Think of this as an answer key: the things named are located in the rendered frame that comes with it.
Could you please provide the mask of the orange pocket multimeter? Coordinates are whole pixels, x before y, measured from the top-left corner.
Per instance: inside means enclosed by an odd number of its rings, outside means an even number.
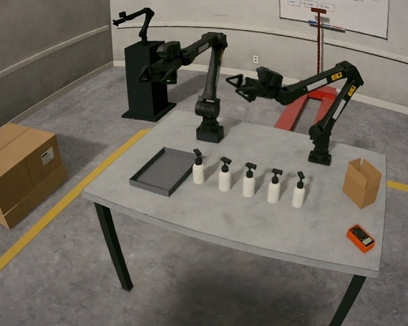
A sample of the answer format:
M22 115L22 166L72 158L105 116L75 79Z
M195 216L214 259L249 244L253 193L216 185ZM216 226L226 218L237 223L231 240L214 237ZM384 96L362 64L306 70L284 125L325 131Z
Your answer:
M368 235L358 224L348 229L346 236L363 252L374 247L375 240Z

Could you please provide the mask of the brown cardboard box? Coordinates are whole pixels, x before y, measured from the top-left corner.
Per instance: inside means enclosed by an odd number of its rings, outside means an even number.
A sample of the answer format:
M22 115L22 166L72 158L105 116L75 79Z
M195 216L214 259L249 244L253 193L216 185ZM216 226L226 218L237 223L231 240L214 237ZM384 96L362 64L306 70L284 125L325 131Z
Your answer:
M365 159L361 167L360 162L358 159L348 166L342 192L363 209L375 202L382 173Z

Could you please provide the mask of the white pump bottle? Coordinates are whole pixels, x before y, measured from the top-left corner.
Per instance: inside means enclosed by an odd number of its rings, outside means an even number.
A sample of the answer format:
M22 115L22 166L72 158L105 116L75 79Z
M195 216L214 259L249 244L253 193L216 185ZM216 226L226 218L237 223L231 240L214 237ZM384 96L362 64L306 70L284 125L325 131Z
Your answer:
M202 184L205 182L205 165L202 163L202 159L199 158L202 153L199 149L194 149L193 151L198 156L193 165L193 181L196 184Z
M253 176L251 168L256 170L257 165L248 162L246 167L248 167L249 170L246 172L246 176L243 178L243 196L252 197L255 194L256 179Z
M281 185L276 175L277 174L282 175L283 170L273 168L272 173L274 173L275 176L272 177L272 180L268 185L267 200L271 203L276 203L279 201L280 190L281 190Z
M298 172L297 174L299 176L300 181L297 182L297 186L295 186L293 190L292 205L294 207L302 207L305 196L305 188L303 186L302 179L305 179L305 176L303 175L302 171Z
M224 165L219 172L219 190L227 192L231 189L231 173L226 163L230 164L231 160L226 157L222 157L220 160L223 161Z

